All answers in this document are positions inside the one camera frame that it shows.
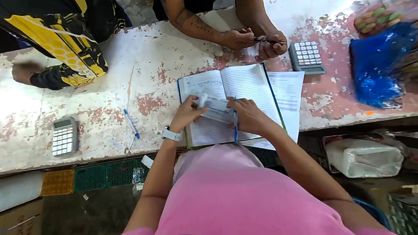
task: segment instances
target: gray calculator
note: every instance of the gray calculator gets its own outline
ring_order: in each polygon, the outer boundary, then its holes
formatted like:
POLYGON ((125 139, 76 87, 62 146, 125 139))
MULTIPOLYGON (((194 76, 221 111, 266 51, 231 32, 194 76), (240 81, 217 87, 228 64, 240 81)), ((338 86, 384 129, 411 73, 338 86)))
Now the gray calculator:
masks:
POLYGON ((289 47, 289 54, 295 71, 304 71, 306 75, 326 73, 317 42, 292 43, 289 47))
POLYGON ((52 155, 61 157, 75 153, 78 149, 77 123, 72 117, 54 121, 52 137, 52 155))

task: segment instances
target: pink shirt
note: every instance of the pink shirt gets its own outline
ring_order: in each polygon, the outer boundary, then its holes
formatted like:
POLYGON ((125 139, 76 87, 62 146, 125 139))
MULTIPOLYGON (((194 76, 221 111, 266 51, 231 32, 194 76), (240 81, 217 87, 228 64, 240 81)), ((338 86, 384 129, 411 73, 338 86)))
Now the pink shirt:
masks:
POLYGON ((124 235, 394 235, 346 228, 340 215, 246 148, 214 145, 183 154, 158 229, 124 235))

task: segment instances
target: floor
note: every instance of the floor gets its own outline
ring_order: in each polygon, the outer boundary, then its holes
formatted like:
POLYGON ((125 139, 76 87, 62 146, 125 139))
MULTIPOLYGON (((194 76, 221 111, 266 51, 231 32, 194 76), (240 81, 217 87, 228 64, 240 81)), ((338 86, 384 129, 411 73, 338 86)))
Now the floor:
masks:
MULTIPOLYGON (((116 0, 128 14, 134 26, 143 26, 157 22, 152 7, 147 6, 145 0, 116 0)), ((214 9, 227 8, 234 5, 234 0, 216 0, 214 9)))

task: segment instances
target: worn tabletop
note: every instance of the worn tabletop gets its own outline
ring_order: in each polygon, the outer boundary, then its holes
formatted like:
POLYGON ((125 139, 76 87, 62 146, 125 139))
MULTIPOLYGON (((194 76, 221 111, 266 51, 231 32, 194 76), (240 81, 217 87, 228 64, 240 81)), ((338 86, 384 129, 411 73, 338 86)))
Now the worn tabletop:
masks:
MULTIPOLYGON (((348 45, 353 27, 353 0, 265 1, 266 11, 289 39, 319 42, 328 73, 305 76, 300 128, 313 130, 400 118, 418 113, 418 95, 409 87, 401 110, 377 110, 359 104, 353 94, 348 45)), ((234 8, 211 11, 202 19, 218 30, 241 28, 234 8)), ((59 91, 19 84, 13 63, 60 64, 35 49, 0 54, 0 174, 124 157, 156 151, 161 130, 179 105, 175 81, 232 65, 253 64, 256 46, 231 51, 183 35, 169 22, 120 31, 100 44, 109 64, 106 75, 81 87, 59 91), (126 109, 141 136, 133 141, 126 109), (52 156, 52 122, 72 116, 79 128, 79 149, 71 157, 52 156)), ((291 71, 289 54, 266 61, 268 71, 291 71)))

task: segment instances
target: blue plastic bag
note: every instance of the blue plastic bag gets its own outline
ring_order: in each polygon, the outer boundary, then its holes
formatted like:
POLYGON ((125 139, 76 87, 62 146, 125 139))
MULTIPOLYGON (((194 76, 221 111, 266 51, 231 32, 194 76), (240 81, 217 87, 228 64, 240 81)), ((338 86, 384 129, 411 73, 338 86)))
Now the blue plastic bag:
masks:
POLYGON ((406 56, 417 39, 412 23, 397 23, 365 39, 351 40, 350 59, 357 99, 377 108, 402 107, 404 81, 396 64, 406 56))

